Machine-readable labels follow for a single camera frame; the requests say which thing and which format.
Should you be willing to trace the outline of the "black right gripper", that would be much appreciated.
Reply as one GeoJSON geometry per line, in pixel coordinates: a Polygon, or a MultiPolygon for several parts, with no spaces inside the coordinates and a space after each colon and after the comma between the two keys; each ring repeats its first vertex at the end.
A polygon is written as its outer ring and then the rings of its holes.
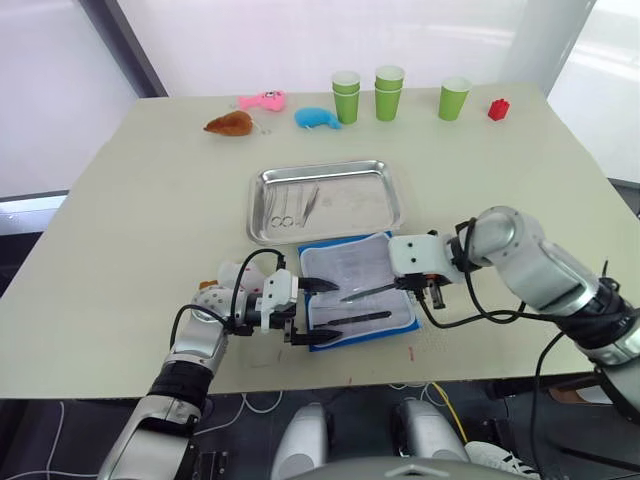
{"type": "Polygon", "coordinates": [[[429,294],[432,306],[435,310],[444,309],[441,287],[446,286],[448,280],[438,274],[412,274],[396,277],[394,285],[397,289],[411,289],[411,302],[413,305],[425,302],[425,295],[429,294]]]}

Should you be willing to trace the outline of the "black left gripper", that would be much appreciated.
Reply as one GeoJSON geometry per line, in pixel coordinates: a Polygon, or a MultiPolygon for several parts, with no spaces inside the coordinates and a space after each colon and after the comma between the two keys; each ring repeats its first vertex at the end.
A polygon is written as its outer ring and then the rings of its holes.
{"type": "MultiPolygon", "coordinates": [[[[315,278],[301,277],[300,289],[307,293],[325,293],[338,291],[340,287],[332,281],[315,278]]],[[[300,333],[296,327],[297,301],[298,301],[299,279],[296,275],[291,275],[289,286],[287,287],[287,302],[284,306],[284,340],[295,346],[317,346],[332,342],[342,336],[340,331],[329,329],[311,330],[300,333]]]]}

